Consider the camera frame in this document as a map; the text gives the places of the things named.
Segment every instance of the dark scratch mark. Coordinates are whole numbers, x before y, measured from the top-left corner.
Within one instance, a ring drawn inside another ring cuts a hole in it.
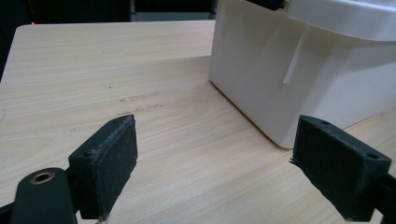
[[[145,108],[143,108],[143,107],[138,107],[138,108],[136,108],[136,109],[134,109],[134,110],[125,110],[124,112],[119,113],[118,115],[119,115],[119,116],[129,115],[129,114],[133,114],[134,112],[143,111],[143,110],[145,110]]]
[[[148,109],[156,108],[156,107],[162,107],[163,105],[149,105]]]
[[[84,127],[79,127],[79,128],[75,128],[70,130],[71,133],[77,133],[77,132],[81,132],[81,131],[87,131],[89,129],[99,129],[100,127],[102,127],[102,125],[89,125],[89,126],[84,126]]]
[[[156,95],[160,95],[161,92],[160,91],[155,91],[155,92],[151,92],[151,93],[147,93],[147,94],[141,94],[141,95],[136,95],[136,96],[131,96],[122,100],[125,101],[135,101],[135,100],[142,100],[142,99],[146,99],[152,96],[156,96]]]
[[[6,110],[6,109],[3,109],[2,112],[3,112],[3,113],[2,113],[2,115],[0,116],[0,122],[3,121],[3,120],[6,118],[6,116],[7,116],[7,110]]]

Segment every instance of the dark background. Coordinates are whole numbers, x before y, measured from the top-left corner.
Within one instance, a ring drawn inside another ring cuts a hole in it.
[[[0,0],[0,81],[17,27],[131,21],[136,12],[210,12],[213,0]]]

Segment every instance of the white box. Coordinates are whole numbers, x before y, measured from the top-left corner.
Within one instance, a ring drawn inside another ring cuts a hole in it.
[[[209,78],[285,148],[302,114],[345,128],[392,108],[396,1],[377,2],[219,0]]]

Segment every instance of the black bracket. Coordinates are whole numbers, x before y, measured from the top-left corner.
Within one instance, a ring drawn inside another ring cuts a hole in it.
[[[26,176],[14,203],[0,208],[0,223],[77,223],[106,220],[137,161],[134,116],[113,119],[69,156],[69,168]]]
[[[329,122],[300,116],[293,157],[311,183],[348,221],[396,223],[396,179],[391,159]]]

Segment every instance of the wooden table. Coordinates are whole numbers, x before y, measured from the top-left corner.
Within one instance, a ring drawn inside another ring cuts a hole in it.
[[[135,114],[139,159],[109,223],[344,223],[291,151],[210,83],[213,31],[213,21],[19,28],[0,85],[0,206],[24,176],[66,168],[104,123]],[[346,130],[396,159],[396,109]]]

